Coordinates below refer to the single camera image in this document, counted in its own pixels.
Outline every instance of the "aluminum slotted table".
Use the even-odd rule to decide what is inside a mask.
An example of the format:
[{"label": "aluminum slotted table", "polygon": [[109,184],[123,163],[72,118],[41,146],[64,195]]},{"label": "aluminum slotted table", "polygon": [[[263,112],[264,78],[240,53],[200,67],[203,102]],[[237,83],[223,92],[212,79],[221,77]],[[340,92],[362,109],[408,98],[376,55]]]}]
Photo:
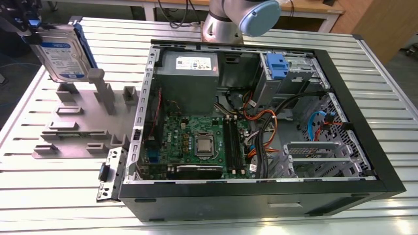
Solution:
[{"label": "aluminum slotted table", "polygon": [[[151,39],[200,40],[199,28],[172,30],[161,22],[84,18],[81,25],[115,90],[124,86],[139,90]],[[34,160],[30,156],[60,103],[58,85],[41,68],[0,132],[0,231],[418,234],[418,112],[364,42],[351,35],[272,30],[263,37],[244,38],[244,43],[328,51],[407,192],[330,217],[143,223],[123,203],[94,201],[104,159]]]}]

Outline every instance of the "robotic arm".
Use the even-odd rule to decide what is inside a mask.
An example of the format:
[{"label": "robotic arm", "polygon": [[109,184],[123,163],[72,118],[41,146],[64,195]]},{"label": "robotic arm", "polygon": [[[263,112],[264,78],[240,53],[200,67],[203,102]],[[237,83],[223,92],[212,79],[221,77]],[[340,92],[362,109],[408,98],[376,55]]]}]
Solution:
[{"label": "robotic arm", "polygon": [[203,41],[241,43],[241,33],[248,37],[263,35],[280,16],[276,0],[211,0],[203,26]]}]

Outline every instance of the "side panel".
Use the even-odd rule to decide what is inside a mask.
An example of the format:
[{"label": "side panel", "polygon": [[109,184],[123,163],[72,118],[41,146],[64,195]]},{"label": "side panel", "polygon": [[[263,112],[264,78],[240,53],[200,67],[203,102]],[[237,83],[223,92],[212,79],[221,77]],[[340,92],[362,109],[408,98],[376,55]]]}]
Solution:
[{"label": "side panel", "polygon": [[121,201],[141,221],[213,220],[331,215],[363,203],[378,194],[128,198]]}]

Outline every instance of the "hard drive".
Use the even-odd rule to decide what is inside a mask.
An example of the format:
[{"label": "hard drive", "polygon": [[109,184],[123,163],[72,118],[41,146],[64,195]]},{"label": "hard drive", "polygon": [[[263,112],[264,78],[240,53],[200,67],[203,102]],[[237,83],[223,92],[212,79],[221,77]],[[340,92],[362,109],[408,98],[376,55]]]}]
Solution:
[{"label": "hard drive", "polygon": [[89,46],[78,23],[42,24],[34,33],[41,43],[30,45],[53,81],[86,82],[90,68],[96,68]]}]

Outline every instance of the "power supply label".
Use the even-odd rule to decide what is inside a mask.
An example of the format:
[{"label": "power supply label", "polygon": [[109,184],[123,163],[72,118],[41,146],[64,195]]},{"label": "power supply label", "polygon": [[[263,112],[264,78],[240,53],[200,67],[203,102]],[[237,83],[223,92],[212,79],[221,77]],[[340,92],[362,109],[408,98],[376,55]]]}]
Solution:
[{"label": "power supply label", "polygon": [[77,61],[77,52],[68,43],[41,43],[56,74],[65,78],[82,78],[84,73]]},{"label": "power supply label", "polygon": [[177,57],[177,70],[211,70],[209,58],[207,57]]}]

